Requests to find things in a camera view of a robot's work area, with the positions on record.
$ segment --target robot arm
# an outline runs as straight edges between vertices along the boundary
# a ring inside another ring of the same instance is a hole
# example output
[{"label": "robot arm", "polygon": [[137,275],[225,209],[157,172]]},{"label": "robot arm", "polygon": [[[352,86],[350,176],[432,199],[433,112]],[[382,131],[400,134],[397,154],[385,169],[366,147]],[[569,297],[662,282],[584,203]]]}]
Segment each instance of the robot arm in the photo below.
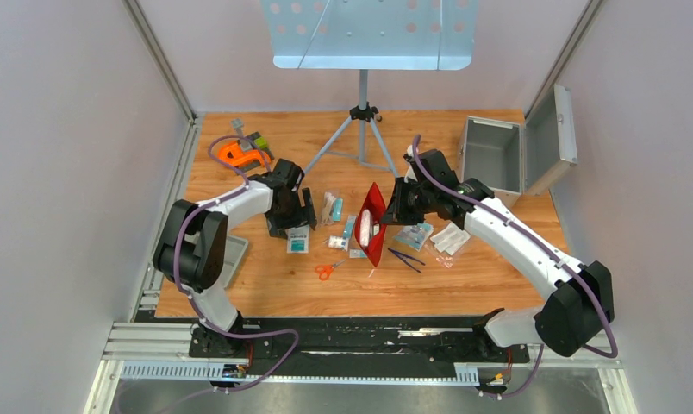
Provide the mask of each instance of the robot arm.
[{"label": "robot arm", "polygon": [[[316,215],[310,190],[301,190],[303,204],[298,197],[302,179],[303,171],[299,166],[281,159],[272,172],[250,177],[248,185],[198,203],[222,200],[198,214],[188,226],[179,256],[179,274],[190,299],[215,326],[230,330],[240,315],[224,294],[228,280],[221,277],[229,230],[259,214],[265,215],[272,237],[286,238],[287,229],[305,224],[315,229]],[[174,203],[154,251],[154,266],[170,281],[173,281],[178,232],[184,219],[196,207],[197,204],[186,200]]]},{"label": "robot arm", "polygon": [[[482,330],[499,347],[521,343],[545,343],[563,356],[573,355],[601,329],[602,323],[582,287],[568,274],[567,265],[590,286],[609,321],[614,318],[613,292],[609,270],[595,261],[584,265],[580,260],[562,253],[533,232],[514,216],[494,192],[478,181],[461,183],[440,151],[430,150],[419,155],[431,177],[457,193],[480,201],[500,212],[505,221],[484,208],[477,208],[435,187],[416,168],[410,149],[405,159],[411,164],[403,178],[396,179],[383,223],[410,225],[422,223],[424,215],[437,213],[452,220],[460,228],[484,240],[507,259],[532,283],[544,306],[525,310],[495,310],[487,315]],[[559,262],[550,260],[543,248],[532,242],[519,229],[531,235],[545,249],[554,252]]]}]

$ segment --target gray metal box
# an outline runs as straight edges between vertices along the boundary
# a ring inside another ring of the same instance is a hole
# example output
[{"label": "gray metal box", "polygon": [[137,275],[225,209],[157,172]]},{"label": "gray metal box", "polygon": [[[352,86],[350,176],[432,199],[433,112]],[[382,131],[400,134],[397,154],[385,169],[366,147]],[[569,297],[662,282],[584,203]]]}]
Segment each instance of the gray metal box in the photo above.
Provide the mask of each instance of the gray metal box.
[{"label": "gray metal box", "polygon": [[469,116],[459,146],[459,179],[489,186],[508,207],[547,191],[578,163],[570,91],[555,85],[524,125]]}]

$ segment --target wooden table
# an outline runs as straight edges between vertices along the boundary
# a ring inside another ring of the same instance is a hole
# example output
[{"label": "wooden table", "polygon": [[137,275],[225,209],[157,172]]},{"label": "wooden table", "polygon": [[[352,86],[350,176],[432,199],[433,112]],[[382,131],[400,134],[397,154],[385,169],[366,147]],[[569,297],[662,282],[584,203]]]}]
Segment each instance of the wooden table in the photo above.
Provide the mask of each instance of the wooden table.
[{"label": "wooden table", "polygon": [[[319,148],[344,121],[346,112],[210,114],[205,118],[185,198],[198,201],[212,198],[240,184],[241,179],[210,160],[208,145],[217,137],[232,134],[230,121],[245,123],[245,132],[258,130],[270,143],[276,157],[305,167]],[[422,134],[421,150],[438,148],[448,161],[455,162],[459,137],[468,115],[510,122],[523,122],[520,110],[385,111],[379,123],[398,171],[406,147],[416,133]],[[333,150],[356,154],[358,126],[354,124],[332,146]],[[385,165],[376,141],[367,132],[368,161]],[[261,167],[250,173],[261,172]],[[356,160],[326,154],[304,179],[310,187],[318,211],[323,192],[338,189],[344,198],[344,216],[357,214],[372,182],[377,182],[385,202],[394,184],[390,172],[360,166]],[[550,243],[566,251],[565,238],[549,195],[524,196],[512,211]],[[436,229],[447,225],[431,215]],[[379,267],[368,278],[372,266],[367,259],[351,259],[334,270],[331,279],[321,282],[314,267],[347,257],[345,252],[327,248],[329,235],[340,235],[343,222],[320,227],[310,236],[308,254],[287,254],[285,240],[268,236],[265,219],[255,216],[234,229],[245,237],[250,248],[227,295],[246,317],[256,316],[345,316],[345,315],[475,315],[498,307],[524,308],[541,304],[534,288],[502,256],[483,241],[472,245],[446,269],[428,252],[401,247],[428,265],[422,273],[406,267],[384,251]],[[393,241],[399,226],[388,228],[385,245]],[[157,317],[193,317],[184,295],[165,281],[161,289]]]}]

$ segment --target gray floor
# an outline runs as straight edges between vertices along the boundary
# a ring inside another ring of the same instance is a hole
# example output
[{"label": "gray floor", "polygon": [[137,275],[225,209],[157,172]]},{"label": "gray floor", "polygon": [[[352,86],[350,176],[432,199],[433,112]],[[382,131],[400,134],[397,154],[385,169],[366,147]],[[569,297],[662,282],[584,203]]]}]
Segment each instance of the gray floor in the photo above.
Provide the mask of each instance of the gray floor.
[{"label": "gray floor", "polygon": [[[528,370],[515,368],[513,386]],[[120,393],[122,414],[148,414],[205,389],[207,383],[143,379],[127,381]],[[232,395],[207,394],[172,407],[189,413],[609,413],[594,369],[543,369],[519,397],[503,401],[480,398],[475,389],[456,386],[344,386],[261,384]]]}]

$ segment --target red pouch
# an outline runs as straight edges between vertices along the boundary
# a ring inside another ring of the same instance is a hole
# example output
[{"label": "red pouch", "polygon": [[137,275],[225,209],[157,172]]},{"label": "red pouch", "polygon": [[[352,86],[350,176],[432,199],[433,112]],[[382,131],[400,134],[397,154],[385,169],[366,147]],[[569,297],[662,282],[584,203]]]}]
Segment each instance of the red pouch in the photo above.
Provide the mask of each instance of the red pouch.
[{"label": "red pouch", "polygon": [[[371,214],[372,223],[379,223],[379,232],[370,239],[369,245],[365,248],[359,244],[359,234],[361,231],[360,224],[362,223],[362,213],[365,210],[369,210]],[[377,183],[371,183],[371,188],[367,192],[367,198],[362,204],[361,210],[359,210],[359,215],[357,216],[357,222],[354,224],[354,238],[357,240],[357,244],[362,248],[369,258],[372,265],[377,267],[379,260],[382,258],[382,246],[384,245],[384,233],[387,231],[387,225],[379,222],[382,218],[384,212],[387,211],[387,207],[384,206],[384,199],[382,198],[382,193],[379,192],[379,187]]]}]

